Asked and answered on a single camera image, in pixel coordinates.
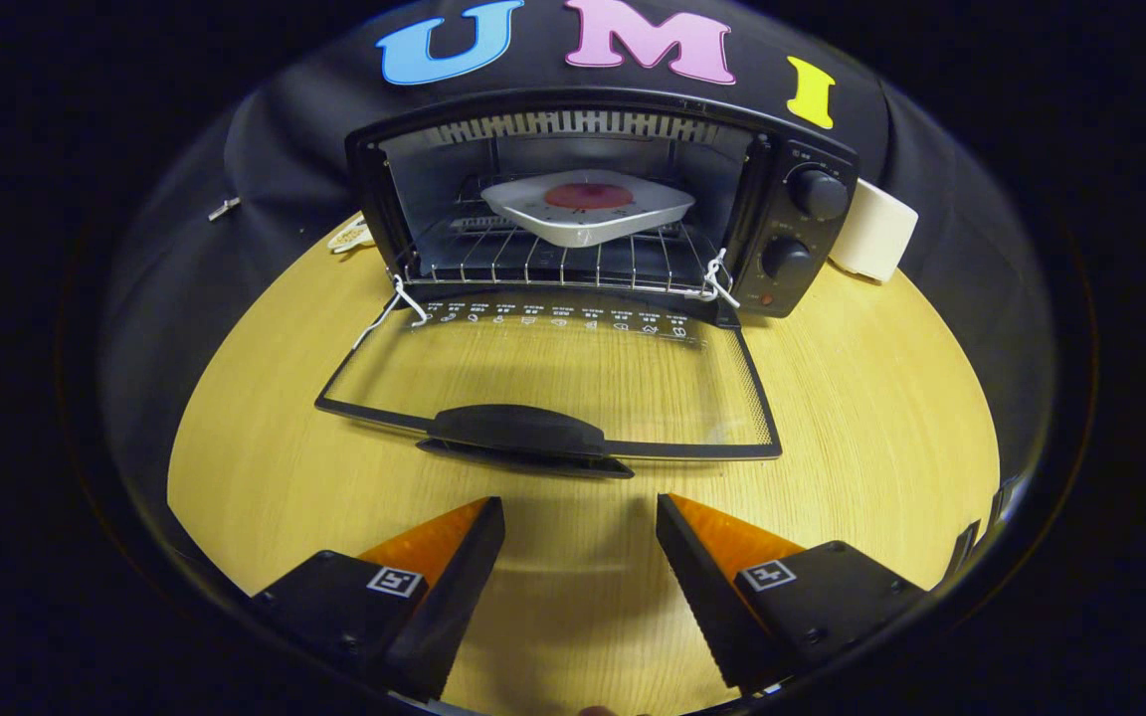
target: black cloth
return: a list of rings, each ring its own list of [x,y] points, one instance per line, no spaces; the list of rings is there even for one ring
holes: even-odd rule
[[[1002,478],[1030,466],[1047,419],[1054,367],[1044,277],[1010,199],[973,155],[909,99],[818,41],[723,3],[691,3],[689,10],[723,18],[740,33],[728,42],[729,68],[740,72],[736,86],[692,81],[664,64],[643,69],[633,61],[605,70],[570,68],[562,58],[568,49],[554,49],[551,38],[576,38],[576,14],[558,3],[528,3],[516,13],[513,46],[486,68],[429,86],[382,81],[376,38],[441,15],[447,22],[433,32],[433,54],[461,53],[470,46],[472,25],[458,15],[472,5],[405,6],[272,78],[179,157],[124,238],[103,314],[103,420],[133,497],[173,546],[201,558],[165,506],[179,419],[245,308],[354,212],[346,134],[455,94],[595,82],[700,94],[780,115],[787,99],[782,72],[754,68],[761,64],[756,58],[779,61],[787,53],[835,76],[841,92],[833,94],[832,136],[859,151],[865,180],[919,213],[901,268],[974,367],[999,438]],[[653,23],[669,14],[633,5]],[[240,207],[209,221],[230,198],[241,198]]]

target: oven control panel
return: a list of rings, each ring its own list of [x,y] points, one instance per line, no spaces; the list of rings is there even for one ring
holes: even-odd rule
[[[770,189],[737,261],[732,294],[743,312],[780,317],[822,270],[855,195],[856,166],[799,140],[787,140],[777,157],[760,180]]]

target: yellow letter i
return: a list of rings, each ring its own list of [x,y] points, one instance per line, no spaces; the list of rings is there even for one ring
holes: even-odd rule
[[[829,87],[833,85],[833,78],[799,57],[787,60],[799,70],[799,87],[795,99],[786,102],[786,108],[818,127],[833,128],[833,119],[829,117]]]

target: toaster oven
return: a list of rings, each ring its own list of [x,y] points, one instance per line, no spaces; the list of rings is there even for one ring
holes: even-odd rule
[[[720,323],[735,309],[791,313],[858,172],[854,150],[786,119],[619,87],[468,96],[360,128],[346,151],[387,272],[414,302],[504,286],[610,291]],[[676,221],[584,247],[486,200],[490,187],[560,172],[614,172],[692,200]],[[717,298],[717,312],[697,309]]]
[[[738,312],[799,304],[847,215],[855,151],[609,87],[434,104],[346,151],[395,296],[317,408],[525,471],[782,454]]]

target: oven door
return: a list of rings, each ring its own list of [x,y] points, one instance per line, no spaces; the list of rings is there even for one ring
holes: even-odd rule
[[[701,317],[713,304],[686,304],[490,290],[423,304],[421,321],[394,299],[317,407],[529,471],[628,477],[613,457],[779,456],[740,325]]]

